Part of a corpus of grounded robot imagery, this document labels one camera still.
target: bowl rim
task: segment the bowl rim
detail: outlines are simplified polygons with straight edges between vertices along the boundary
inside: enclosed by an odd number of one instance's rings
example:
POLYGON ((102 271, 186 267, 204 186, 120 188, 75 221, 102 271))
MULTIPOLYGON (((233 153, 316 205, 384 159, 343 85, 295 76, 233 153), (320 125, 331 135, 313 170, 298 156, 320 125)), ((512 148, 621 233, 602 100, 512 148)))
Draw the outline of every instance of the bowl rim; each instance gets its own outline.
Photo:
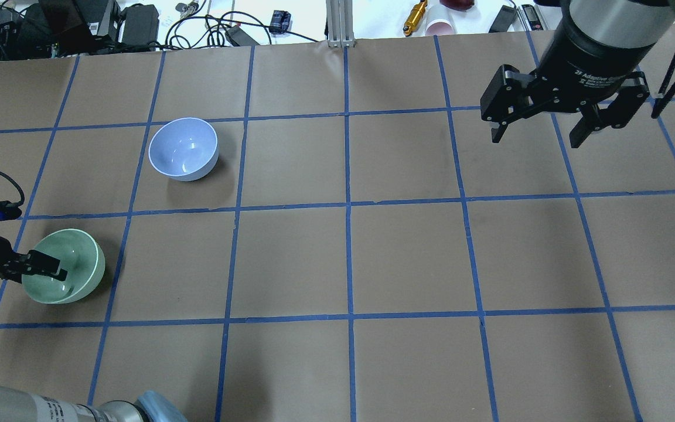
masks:
POLYGON ((28 296, 30 296, 30 298, 33 299, 33 300, 35 300, 36 302, 40 302, 41 304, 46 304, 46 305, 59 304, 59 302, 63 302, 63 301, 65 301, 65 300, 69 299, 70 297, 74 297, 75 294, 80 293, 80 291, 82 291, 82 290, 89 284, 89 281, 92 280, 92 278, 93 278, 94 276, 96 276, 96 271, 97 271, 98 265, 99 265, 99 263, 100 263, 100 261, 101 261, 101 260, 100 260, 101 252, 98 250, 98 242, 96 241, 96 239, 95 239, 94 237, 92 237, 92 236, 90 235, 90 233, 85 232, 85 230, 80 230, 79 228, 63 228, 63 229, 61 229, 61 230, 57 230, 56 232, 53 232, 53 233, 49 234, 48 236, 42 238, 42 239, 40 240, 40 242, 38 242, 38 243, 35 245, 35 247, 34 247, 33 249, 38 250, 38 246, 40 246, 40 244, 43 243, 43 241, 45 241, 46 239, 48 239, 48 238, 51 237, 51 236, 55 236, 55 235, 57 235, 58 233, 61 233, 61 232, 78 232, 78 233, 84 235, 85 237, 87 237, 87 238, 91 241, 91 245, 92 245, 92 247, 93 247, 93 251, 96 253, 96 258, 97 258, 97 259, 96 259, 96 263, 93 265, 93 269, 92 269, 91 272, 90 272, 90 276, 88 277, 88 280, 86 280, 86 281, 83 283, 83 285, 80 286, 80 288, 76 289, 72 294, 70 294, 69 296, 67 296, 67 297, 65 297, 65 298, 63 298, 63 299, 53 300, 53 301, 44 301, 44 300, 37 299, 37 298, 33 297, 32 295, 30 295, 30 293, 27 291, 27 288, 25 288, 25 285, 23 284, 23 285, 22 285, 22 288, 23 288, 23 290, 26 291, 26 293, 28 294, 28 296))
POLYGON ((153 168, 155 168, 155 170, 158 171, 158 173, 163 174, 163 176, 168 176, 168 177, 188 176, 188 175, 190 175, 190 174, 193 174, 193 173, 196 172, 196 171, 202 170, 202 169, 204 168, 204 166, 207 165, 207 163, 209 163, 210 160, 212 160, 212 158, 214 158, 215 152, 217 152, 217 131, 215 131, 215 128, 213 128, 212 125, 211 125, 209 122, 206 122, 205 120, 202 120, 202 119, 199 118, 199 117, 179 117, 179 118, 175 118, 174 120, 171 120, 170 122, 168 122, 168 123, 166 123, 165 125, 163 125, 160 129, 158 129, 157 132, 155 132, 155 134, 152 136, 152 139, 150 139, 150 144, 148 144, 148 160, 150 160, 150 165, 152 165, 153 168), (208 157, 208 159, 207 159, 207 161, 204 163, 204 165, 200 166, 200 167, 199 167, 198 169, 196 169, 195 171, 190 171, 190 172, 187 172, 187 173, 178 173, 178 174, 176 174, 176 173, 167 173, 167 172, 165 172, 165 171, 162 171, 161 169, 158 168, 157 165, 155 165, 155 163, 153 162, 153 159, 152 159, 152 155, 150 154, 150 150, 152 149, 153 142, 155 142, 155 137, 157 137, 158 134, 160 134, 160 133, 163 131, 163 129, 165 129, 166 127, 168 127, 168 126, 170 126, 170 125, 172 125, 172 124, 174 124, 174 123, 177 123, 177 122, 180 122, 180 121, 183 121, 183 120, 198 120, 199 122, 203 122, 203 123, 205 123, 206 125, 208 125, 208 127, 210 128, 210 130, 212 130, 212 133, 215 135, 215 145, 214 145, 214 148, 213 148, 213 150, 212 150, 212 154, 208 157))

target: red object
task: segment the red object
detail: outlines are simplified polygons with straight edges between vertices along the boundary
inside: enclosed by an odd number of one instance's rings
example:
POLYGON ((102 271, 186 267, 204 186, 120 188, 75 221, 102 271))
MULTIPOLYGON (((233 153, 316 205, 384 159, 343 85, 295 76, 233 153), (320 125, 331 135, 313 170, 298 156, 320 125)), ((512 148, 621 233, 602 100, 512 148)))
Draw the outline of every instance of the red object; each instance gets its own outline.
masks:
POLYGON ((476 0, 439 0, 443 6, 447 6, 453 11, 466 11, 469 8, 472 8, 476 3, 476 0))

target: white table background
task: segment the white table background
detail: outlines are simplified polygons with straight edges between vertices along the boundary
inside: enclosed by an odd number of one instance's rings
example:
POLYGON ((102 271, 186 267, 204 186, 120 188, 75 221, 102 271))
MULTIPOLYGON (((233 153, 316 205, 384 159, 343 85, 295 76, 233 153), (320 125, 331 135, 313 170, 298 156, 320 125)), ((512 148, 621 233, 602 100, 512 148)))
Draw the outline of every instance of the white table background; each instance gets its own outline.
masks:
MULTIPOLYGON (((291 31, 306 35, 315 40, 324 40, 325 21, 327 16, 326 2, 321 0, 201 0, 205 1, 203 11, 212 16, 220 16, 227 11, 242 11, 254 15, 264 24, 270 24, 274 10, 285 10, 292 14, 291 31)), ((8 2, 9 6, 14 3, 14 8, 21 11, 35 0, 16 0, 8 2)), ((176 5, 179 0, 120 0, 121 8, 142 3, 155 5, 160 14, 160 27, 158 40, 163 43, 169 27, 179 20, 179 12, 176 5)), ((402 26, 407 19, 408 13, 416 0, 354 0, 353 1, 353 32, 359 38, 402 38, 404 37, 402 26)), ((429 0, 429 6, 438 4, 439 0, 429 0)), ((517 5, 531 4, 531 0, 516 0, 517 5)), ((511 5, 506 0, 478 0, 476 5, 468 11, 458 12, 450 10, 455 32, 458 34, 479 34, 488 32, 491 23, 499 13, 503 5, 511 5)), ((561 11, 558 8, 540 8, 546 29, 555 29, 561 20, 561 11)), ((231 16, 231 19, 244 22, 254 22, 243 16, 231 16)), ((267 36, 264 29, 254 26, 244 26, 247 34, 257 42, 264 45, 267 36)), ((510 31, 523 31, 522 24, 516 19, 509 29, 510 31)), ((204 35, 204 21, 187 21, 180 26, 178 33, 195 43, 204 35)), ((420 30, 413 37, 423 36, 420 30)), ((283 43, 309 42, 295 35, 278 35, 272 37, 276 45, 283 43)))

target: blue bowl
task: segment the blue bowl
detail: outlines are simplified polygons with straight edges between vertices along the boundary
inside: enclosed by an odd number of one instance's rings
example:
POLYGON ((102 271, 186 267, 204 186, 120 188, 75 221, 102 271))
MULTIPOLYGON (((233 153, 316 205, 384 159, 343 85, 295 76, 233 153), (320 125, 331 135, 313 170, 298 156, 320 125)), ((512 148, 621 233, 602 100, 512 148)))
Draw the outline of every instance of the blue bowl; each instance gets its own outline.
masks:
POLYGON ((217 134, 201 118, 183 117, 164 125, 150 141, 148 158, 159 173, 189 182, 210 173, 217 162, 217 134))

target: green bowl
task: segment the green bowl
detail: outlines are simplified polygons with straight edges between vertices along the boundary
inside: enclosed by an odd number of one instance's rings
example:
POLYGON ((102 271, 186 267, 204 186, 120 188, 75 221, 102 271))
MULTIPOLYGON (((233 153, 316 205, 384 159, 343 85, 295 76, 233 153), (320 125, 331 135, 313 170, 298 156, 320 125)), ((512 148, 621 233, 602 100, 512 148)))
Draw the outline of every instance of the green bowl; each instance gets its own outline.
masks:
POLYGON ((22 286, 31 299, 41 304, 69 304, 92 292, 105 271, 101 246, 88 233, 66 228, 51 233, 35 245, 36 251, 55 257, 67 270, 67 280, 45 275, 23 275, 22 286))

